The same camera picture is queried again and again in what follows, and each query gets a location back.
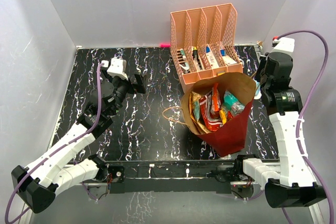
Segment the teal snack bag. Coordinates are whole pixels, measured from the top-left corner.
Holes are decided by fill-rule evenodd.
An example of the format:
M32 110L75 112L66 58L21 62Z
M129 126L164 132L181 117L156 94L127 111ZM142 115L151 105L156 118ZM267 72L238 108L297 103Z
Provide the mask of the teal snack bag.
M224 93L224 108L230 111L233 116L237 116L243 112L245 106L229 91Z

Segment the red chips bag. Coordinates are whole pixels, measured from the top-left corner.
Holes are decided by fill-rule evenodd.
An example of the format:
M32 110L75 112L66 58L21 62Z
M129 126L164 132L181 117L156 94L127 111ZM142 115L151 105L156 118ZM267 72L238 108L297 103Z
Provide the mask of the red chips bag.
M215 83L212 89L199 99L199 107L206 128L215 132L223 126L220 117L221 99L218 91L218 83Z

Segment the red brown paper bag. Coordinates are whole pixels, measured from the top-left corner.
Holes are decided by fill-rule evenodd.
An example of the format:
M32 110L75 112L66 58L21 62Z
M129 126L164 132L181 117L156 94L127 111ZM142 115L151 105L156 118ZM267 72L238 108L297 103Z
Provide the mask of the red brown paper bag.
M254 80L239 72L200 80L182 96L181 124L219 156L236 153L245 146L255 91Z

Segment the Fox's fruits candy bag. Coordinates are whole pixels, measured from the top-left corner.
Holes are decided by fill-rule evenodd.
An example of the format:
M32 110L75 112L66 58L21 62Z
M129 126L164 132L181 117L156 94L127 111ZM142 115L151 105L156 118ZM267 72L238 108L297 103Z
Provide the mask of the Fox's fruits candy bag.
M227 114L228 114L228 111L225 108L223 108L223 109L221 109L219 111L219 115L220 115L222 124L226 124L226 122L227 122Z

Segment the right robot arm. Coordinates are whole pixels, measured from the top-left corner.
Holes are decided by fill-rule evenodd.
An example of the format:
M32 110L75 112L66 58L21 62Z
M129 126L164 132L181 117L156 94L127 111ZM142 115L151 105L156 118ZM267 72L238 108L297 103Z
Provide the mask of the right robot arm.
M256 155L239 155L234 174L240 180L249 177L265 191L272 208L309 207L326 199L304 161L297 145L296 128L302 110L300 93L290 87L293 59L283 52L271 52L263 57L257 71L261 99L274 128L279 167L266 165Z

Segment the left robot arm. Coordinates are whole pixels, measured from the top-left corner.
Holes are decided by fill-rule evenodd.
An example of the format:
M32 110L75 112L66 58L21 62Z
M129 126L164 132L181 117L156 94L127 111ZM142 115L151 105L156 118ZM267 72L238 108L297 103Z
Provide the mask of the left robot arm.
M66 165L106 131L127 94L146 92L146 75L137 73L135 79L135 83L118 76L100 80L69 131L39 159L12 170L17 194L33 213L47 209L60 193L76 184L109 177L106 162L96 154L72 167Z

